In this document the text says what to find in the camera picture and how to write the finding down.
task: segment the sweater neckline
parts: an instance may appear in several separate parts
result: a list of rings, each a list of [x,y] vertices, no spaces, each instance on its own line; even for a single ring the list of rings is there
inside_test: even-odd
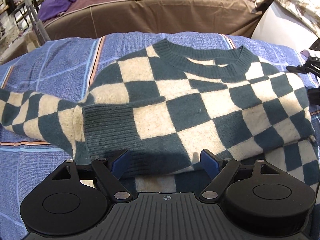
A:
[[[238,77],[245,74],[253,60],[253,54],[245,46],[237,49],[193,49],[192,47],[181,46],[163,39],[153,45],[159,57],[171,66],[184,72],[197,76],[220,79]],[[203,65],[190,61],[212,60],[217,58],[230,58],[233,60],[226,66]]]

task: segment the checkered sweater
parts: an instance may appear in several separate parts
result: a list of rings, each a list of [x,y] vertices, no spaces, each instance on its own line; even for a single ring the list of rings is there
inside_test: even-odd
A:
[[[296,74],[244,46],[196,50],[167,40],[111,63],[78,103],[0,90],[4,128],[56,145],[77,164],[128,149],[127,176],[197,167],[204,148],[243,160],[307,139],[308,106]]]

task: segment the mattress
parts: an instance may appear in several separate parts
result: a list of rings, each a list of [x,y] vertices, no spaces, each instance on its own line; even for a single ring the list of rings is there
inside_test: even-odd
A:
[[[240,36],[210,33],[113,33],[99,39],[69,38],[49,41],[44,46],[14,59],[0,68],[1,88],[14,92],[36,90],[77,102],[84,98],[86,90],[95,76],[114,60],[138,51],[164,38],[195,49],[232,49],[246,46],[252,53],[263,57],[278,70],[287,65],[301,65],[306,58],[293,49],[255,41]],[[299,74],[308,88],[319,87],[312,74]],[[320,143],[320,106],[311,105],[311,121]],[[22,239],[27,231],[21,220],[19,208],[25,196],[47,175],[70,156],[60,148],[44,142],[16,135],[0,126],[0,238]],[[250,164],[254,160],[245,160]],[[284,157],[267,160],[273,165],[301,178],[301,169],[292,170]],[[304,182],[314,186],[319,181],[317,161],[308,161]],[[204,171],[192,171],[163,177],[135,177],[121,179],[132,193],[149,192],[201,192],[210,182]],[[320,199],[313,213],[313,239],[319,233]]]
[[[44,25],[52,40],[133,31],[251,37],[262,13],[254,0],[77,0]]]

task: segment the blue bedsheet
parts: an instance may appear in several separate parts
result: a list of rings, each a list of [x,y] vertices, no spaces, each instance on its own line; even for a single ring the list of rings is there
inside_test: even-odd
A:
[[[267,59],[281,71],[285,70],[287,65],[297,66],[306,60],[303,55],[288,47],[240,36],[191,32],[114,33],[95,40],[69,38],[47,42],[41,48],[0,66],[1,88],[15,92],[36,90],[76,102],[84,97],[94,77],[112,61],[163,38],[196,49],[232,49],[245,45],[254,54]],[[300,76],[306,87],[319,87],[314,75]],[[319,144],[320,107],[310,106],[310,112]],[[2,240],[19,240],[27,234],[19,212],[21,201],[49,173],[69,158],[67,153],[57,147],[18,136],[0,127],[0,238]],[[183,175],[179,176],[175,184],[177,190],[183,189]]]

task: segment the gray ribbed plate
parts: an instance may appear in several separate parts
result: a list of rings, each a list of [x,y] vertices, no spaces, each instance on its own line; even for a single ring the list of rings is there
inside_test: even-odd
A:
[[[24,240],[56,240],[29,234]],[[270,240],[234,226],[216,204],[203,204],[193,193],[140,193],[113,206],[95,228],[64,240]],[[273,240],[308,240],[299,233]]]

